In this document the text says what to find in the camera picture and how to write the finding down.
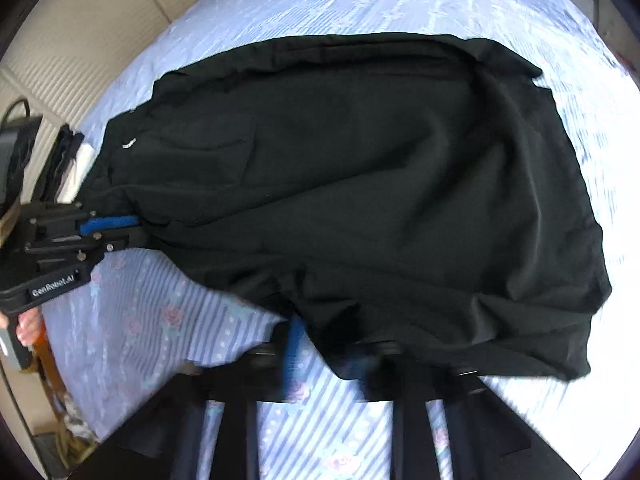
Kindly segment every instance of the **bed sheet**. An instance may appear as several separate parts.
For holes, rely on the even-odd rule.
[[[278,36],[404,31],[485,37],[541,67],[575,147],[604,230],[613,294],[594,318],[592,373],[553,379],[487,378],[585,480],[602,480],[640,428],[634,291],[638,234],[633,182],[640,93],[588,19],[569,0],[201,0],[113,83],[81,129],[99,150],[108,119],[151,97],[163,73],[217,52]],[[274,316],[191,283],[162,254],[110,254],[91,285],[44,308],[69,391],[107,436],[182,359],[228,362],[266,338]],[[263,479],[388,476],[390,406],[358,402],[315,350],[303,349],[299,402],[260,409]],[[222,407],[213,403],[201,453],[203,478]],[[441,406],[430,406],[441,471],[450,478]]]

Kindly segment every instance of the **folded clothes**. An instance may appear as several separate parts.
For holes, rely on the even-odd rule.
[[[347,346],[394,340],[479,374],[576,378],[610,285],[541,74],[453,36],[247,45],[110,121],[79,199],[139,215],[195,281],[299,313],[336,371]]]

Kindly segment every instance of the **bed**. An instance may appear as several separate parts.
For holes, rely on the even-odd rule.
[[[634,291],[634,225],[640,92],[569,0],[201,0],[120,75],[80,130],[98,151],[107,121],[149,99],[163,73],[235,46],[302,34],[383,31],[499,41],[541,67],[575,147],[604,230],[614,291],[593,322],[593,371],[571,384],[486,378],[585,480],[602,480],[640,428]],[[86,164],[80,164],[79,176]],[[43,308],[60,374],[99,438],[154,391],[183,359],[231,361],[264,340],[276,317],[191,283],[159,253],[109,254],[90,285]],[[297,402],[260,409],[263,479],[388,478],[390,405],[358,402],[356,384],[333,376],[309,342]],[[443,478],[450,478],[442,407],[430,419]],[[210,403],[200,468],[208,478],[223,407]]]

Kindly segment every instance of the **white logo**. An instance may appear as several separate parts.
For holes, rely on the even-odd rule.
[[[69,283],[73,283],[76,280],[76,277],[72,274],[68,275],[66,278],[62,278],[61,280],[57,280],[53,283],[47,283],[47,285],[41,288],[35,288],[31,291],[31,295],[34,298],[42,296],[47,292],[52,292],[53,290],[59,289],[61,286],[68,285]]]

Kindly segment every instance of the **human hand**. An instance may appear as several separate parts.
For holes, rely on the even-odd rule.
[[[0,328],[6,329],[9,326],[9,319],[0,313]],[[23,346],[29,346],[36,342],[42,329],[42,314],[38,307],[23,312],[18,316],[18,327],[15,330],[18,341]]]

